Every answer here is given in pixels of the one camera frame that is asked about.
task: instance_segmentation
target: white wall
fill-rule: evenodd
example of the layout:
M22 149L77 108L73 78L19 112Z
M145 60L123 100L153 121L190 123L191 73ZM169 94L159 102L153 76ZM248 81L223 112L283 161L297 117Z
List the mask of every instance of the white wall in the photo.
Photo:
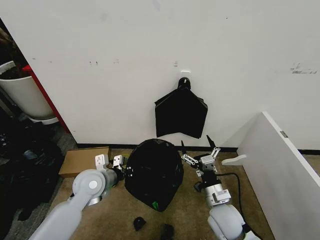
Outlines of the white wall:
M0 16L78 143L155 138L154 101L187 69L209 108L203 137L164 139L207 146L209 134L237 147L252 118L268 111L299 149L320 149L319 7L316 0L2 0Z

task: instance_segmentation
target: black object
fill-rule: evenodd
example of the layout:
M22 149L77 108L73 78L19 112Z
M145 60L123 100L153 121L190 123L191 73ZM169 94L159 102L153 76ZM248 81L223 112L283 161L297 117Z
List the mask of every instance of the black object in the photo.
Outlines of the black object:
M0 239L17 209L26 220L40 203L49 202L63 162L51 141L54 132L29 119L18 121L0 110Z
M208 106L191 91L190 80L183 77L178 88L155 102L156 136L183 133L199 139Z
M194 187L194 189L195 189L197 192L201 193L202 182L197 181L197 182L193 185L193 187Z
M135 220L133 220L133 226L134 229L138 232L144 225L146 224L146 221L143 219L143 217L138 216Z
M161 139L140 143L131 153L125 188L151 208L164 211L182 183L184 169L175 146Z
M174 237L174 234L175 234L174 227L170 224L164 224L160 240L172 240Z

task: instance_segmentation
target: carpet floor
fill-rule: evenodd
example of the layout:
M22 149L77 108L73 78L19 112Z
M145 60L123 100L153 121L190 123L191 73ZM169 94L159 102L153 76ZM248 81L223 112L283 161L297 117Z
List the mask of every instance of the carpet floor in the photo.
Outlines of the carpet floor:
M120 154L129 156L131 151L130 149L112 149L111 159ZM188 152L190 156L203 153ZM234 172L239 175L242 208L247 223L262 239L273 240L274 236L243 167L221 165L222 160L236 156L236 153L221 152L216 160L217 170L220 173ZM305 155L305 157L319 174L320 157L313 155ZM174 240L216 240L217 237L207 223L209 208L206 205L205 194L195 191L193 187L194 183L200 179L195 170L186 163L183 164L183 168L182 185L164 212L157 212L135 199L127 192L122 181L111 189L106 199L84 209L82 221L71 239L159 240L163 224L170 224L174 227ZM220 179L223 186L230 191L231 203L239 209L237 179L234 176L222 176ZM72 193L73 180L73 178L63 180L51 208L68 199ZM138 232L133 226L133 221L137 217L143 217L146 220L146 224Z

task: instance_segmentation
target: black cable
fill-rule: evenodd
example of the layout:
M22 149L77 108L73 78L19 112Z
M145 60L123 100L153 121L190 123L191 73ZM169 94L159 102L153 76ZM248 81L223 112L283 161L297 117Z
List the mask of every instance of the black cable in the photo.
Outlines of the black cable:
M261 238L261 236L259 236L259 234L257 234L247 223L246 219L245 219L245 215L244 215L244 211L242 209L242 204L241 204L241 186L240 186L240 178L239 176L235 173L235 172L227 172L227 173L216 173L216 176L229 176L229 175L234 175L236 176L236 179L238 181L238 199L239 199L239 209L240 209L240 214L242 215L243 221L245 222L245 224L249 227L249 229L254 233L254 235L256 235L258 238Z

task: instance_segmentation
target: cardboard box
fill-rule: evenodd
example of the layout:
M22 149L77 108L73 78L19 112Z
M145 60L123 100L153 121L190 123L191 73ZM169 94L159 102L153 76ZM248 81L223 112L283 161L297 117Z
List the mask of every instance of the cardboard box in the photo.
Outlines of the cardboard box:
M109 147L94 147L70 150L66 153L59 175L72 178L84 170L96 169L95 156L106 154L110 160Z

